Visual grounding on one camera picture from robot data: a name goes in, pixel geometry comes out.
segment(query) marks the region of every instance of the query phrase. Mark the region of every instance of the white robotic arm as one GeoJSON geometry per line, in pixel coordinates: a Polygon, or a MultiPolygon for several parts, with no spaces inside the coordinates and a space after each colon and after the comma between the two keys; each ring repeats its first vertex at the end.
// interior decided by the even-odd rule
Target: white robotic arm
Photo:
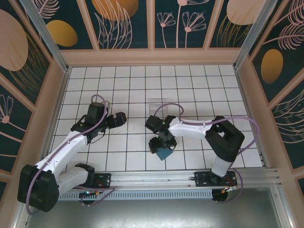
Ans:
{"type": "MultiPolygon", "coordinates": [[[[224,117],[217,116],[215,120],[220,119],[224,119],[224,117]]],[[[161,120],[157,116],[150,116],[145,126],[154,134],[158,134],[158,137],[149,142],[150,151],[157,153],[161,148],[175,147],[177,144],[175,137],[206,138],[217,155],[211,172],[216,177],[222,178],[227,173],[231,163],[235,161],[245,137],[227,120],[210,124],[212,121],[180,121],[175,116],[167,116],[165,120],[161,120]]]]}

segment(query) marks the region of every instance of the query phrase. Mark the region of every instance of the metal frame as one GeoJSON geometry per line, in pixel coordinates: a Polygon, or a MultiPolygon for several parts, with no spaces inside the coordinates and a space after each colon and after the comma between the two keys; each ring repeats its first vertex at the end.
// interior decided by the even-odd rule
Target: metal frame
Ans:
{"type": "Polygon", "coordinates": [[[54,42],[52,35],[50,34],[49,30],[47,29],[46,24],[44,23],[43,19],[40,17],[35,5],[34,1],[29,0],[19,0],[22,4],[24,10],[28,14],[29,18],[35,25],[36,29],[38,30],[39,34],[45,41],[49,51],[52,53],[53,57],[58,62],[60,68],[63,71],[67,71],[67,63],[65,62],[57,44],[54,42]]]}
{"type": "Polygon", "coordinates": [[[252,48],[254,42],[256,41],[257,37],[259,36],[260,32],[262,31],[264,25],[268,20],[268,16],[271,14],[272,10],[276,6],[277,0],[266,0],[263,4],[263,7],[259,14],[256,17],[256,21],[253,23],[250,31],[248,32],[244,43],[237,55],[235,60],[235,68],[239,69],[244,60],[246,59],[250,49],[252,48]]]}

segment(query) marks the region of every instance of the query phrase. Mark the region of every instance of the wall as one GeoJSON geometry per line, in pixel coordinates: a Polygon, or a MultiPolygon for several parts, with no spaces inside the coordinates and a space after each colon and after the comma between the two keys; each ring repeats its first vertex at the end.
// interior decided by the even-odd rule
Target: wall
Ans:
{"type": "Polygon", "coordinates": [[[278,4],[240,72],[270,167],[278,168],[299,225],[304,224],[304,1],[278,4]]]}
{"type": "Polygon", "coordinates": [[[20,171],[41,156],[63,72],[15,1],[1,1],[0,21],[0,226],[9,227],[20,171]]]}
{"type": "Polygon", "coordinates": [[[70,66],[233,63],[265,0],[34,4],[70,66]]]}

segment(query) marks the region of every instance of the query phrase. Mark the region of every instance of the flower illustration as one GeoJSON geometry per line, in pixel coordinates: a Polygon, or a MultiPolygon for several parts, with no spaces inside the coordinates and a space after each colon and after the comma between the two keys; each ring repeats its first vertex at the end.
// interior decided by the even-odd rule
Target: flower illustration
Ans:
{"type": "Polygon", "coordinates": [[[192,13],[189,18],[189,12],[182,14],[182,22],[186,32],[199,31],[206,28],[204,13],[192,13]]]}
{"type": "Polygon", "coordinates": [[[174,17],[172,15],[172,12],[171,13],[158,13],[157,14],[157,19],[161,25],[161,29],[162,29],[162,39],[163,39],[163,43],[165,45],[165,48],[167,48],[166,46],[166,41],[165,41],[165,34],[163,32],[163,28],[166,27],[166,26],[171,26],[171,25],[175,25],[176,24],[176,21],[173,20],[174,17]]]}
{"type": "Polygon", "coordinates": [[[177,3],[179,4],[179,11],[177,13],[177,24],[176,24],[176,48],[179,48],[179,24],[180,24],[179,22],[180,22],[181,7],[187,5],[199,5],[207,2],[209,2],[209,0],[177,0],[177,3]]]}
{"type": "Polygon", "coordinates": [[[206,2],[209,2],[209,0],[177,0],[177,3],[180,6],[199,5],[199,4],[204,4],[206,2]]]}
{"type": "Polygon", "coordinates": [[[7,124],[10,121],[10,113],[13,108],[14,100],[8,96],[5,101],[4,95],[0,95],[0,123],[7,124]]]}

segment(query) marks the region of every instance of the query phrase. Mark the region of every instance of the dark teal wallpaper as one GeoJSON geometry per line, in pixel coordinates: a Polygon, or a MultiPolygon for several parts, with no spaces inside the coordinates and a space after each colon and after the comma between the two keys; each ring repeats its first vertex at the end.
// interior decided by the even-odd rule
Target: dark teal wallpaper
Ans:
{"type": "Polygon", "coordinates": [[[304,81],[272,113],[293,168],[304,166],[304,81]]]}
{"type": "Polygon", "coordinates": [[[155,48],[202,48],[214,3],[156,0],[155,48]]]}
{"type": "Polygon", "coordinates": [[[32,112],[0,85],[0,170],[11,172],[32,112]]]}
{"type": "Polygon", "coordinates": [[[5,190],[5,187],[6,187],[6,183],[0,181],[0,202],[1,202],[1,199],[2,199],[2,196],[3,196],[3,193],[4,193],[4,190],[5,190]]]}
{"type": "Polygon", "coordinates": [[[224,0],[210,48],[240,48],[264,1],[224,0]]]}
{"type": "Polygon", "coordinates": [[[0,21],[0,73],[35,104],[49,61],[8,0],[0,3],[0,21]]]}
{"type": "Polygon", "coordinates": [[[249,55],[251,55],[252,52],[254,51],[254,49],[256,48],[257,43],[260,41],[260,38],[261,38],[262,34],[263,34],[263,33],[265,32],[265,30],[267,29],[267,27],[268,27],[270,21],[271,21],[272,18],[274,17],[274,15],[275,15],[275,13],[276,13],[276,11],[277,11],[277,8],[279,8],[279,6],[281,5],[282,1],[283,1],[283,0],[277,0],[276,5],[275,5],[275,9],[272,11],[270,17],[268,18],[266,24],[264,25],[264,27],[263,27],[263,29],[262,29],[262,31],[260,32],[260,34],[259,34],[258,37],[256,38],[256,41],[254,42],[252,48],[251,48],[250,51],[249,51],[249,55]]]}
{"type": "Polygon", "coordinates": [[[148,48],[146,0],[85,0],[101,49],[148,48]]]}
{"type": "Polygon", "coordinates": [[[268,101],[304,67],[304,2],[291,0],[253,60],[268,101]]]}
{"type": "Polygon", "coordinates": [[[304,178],[298,179],[298,182],[304,196],[304,178]]]}
{"type": "Polygon", "coordinates": [[[93,49],[76,0],[33,2],[59,49],[93,49]]]}

